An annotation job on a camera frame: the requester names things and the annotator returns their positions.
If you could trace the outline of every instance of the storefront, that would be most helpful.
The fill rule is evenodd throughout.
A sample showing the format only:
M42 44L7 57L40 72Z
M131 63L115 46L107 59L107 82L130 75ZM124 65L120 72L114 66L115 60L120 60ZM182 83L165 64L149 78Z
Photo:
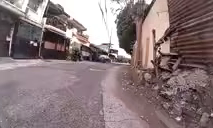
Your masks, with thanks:
M17 59L38 58L41 36L41 27L22 20L17 22L13 36L12 57Z
M69 49L69 43L70 40L66 38L64 31L45 25L41 55L44 59L66 59L66 49Z

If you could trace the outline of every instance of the rubble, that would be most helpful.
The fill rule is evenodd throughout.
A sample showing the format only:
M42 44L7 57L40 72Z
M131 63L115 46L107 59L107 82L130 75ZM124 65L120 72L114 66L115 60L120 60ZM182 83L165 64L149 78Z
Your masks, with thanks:
M204 112L202 114L202 117L200 119L200 126L201 127L205 128L207 126L207 124L209 122L209 117L210 117L210 115L208 113L206 113L206 112Z
M209 127L208 123L213 120L213 93L209 92L213 92L213 75L199 68L160 70L159 77L155 71L139 73L144 88L140 91L145 91L146 97L153 96L170 117L186 128Z

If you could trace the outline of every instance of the road marking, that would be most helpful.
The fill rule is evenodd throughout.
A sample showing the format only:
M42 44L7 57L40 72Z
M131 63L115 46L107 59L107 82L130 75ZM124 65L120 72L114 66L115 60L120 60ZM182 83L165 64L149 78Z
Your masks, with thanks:
M94 68L90 68L89 70L90 70L90 71L96 71L96 72L104 71L104 70L102 70L102 69L94 69Z

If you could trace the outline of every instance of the wooden plank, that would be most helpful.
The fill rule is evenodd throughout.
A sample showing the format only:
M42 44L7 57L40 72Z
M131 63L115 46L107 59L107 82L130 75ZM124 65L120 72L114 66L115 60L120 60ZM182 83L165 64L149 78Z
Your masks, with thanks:
M175 71L178 68L181 61L182 61L182 57L179 57L178 60L176 61L176 63L172 67L173 71Z

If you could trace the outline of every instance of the window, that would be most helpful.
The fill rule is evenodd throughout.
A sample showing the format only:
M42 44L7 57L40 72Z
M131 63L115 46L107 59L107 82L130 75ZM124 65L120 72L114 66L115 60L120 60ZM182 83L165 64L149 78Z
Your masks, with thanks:
M22 5L24 3L24 0L6 0L6 1L17 6L18 8L22 8Z
M43 0L29 0L28 7L37 12L39 6L43 3Z

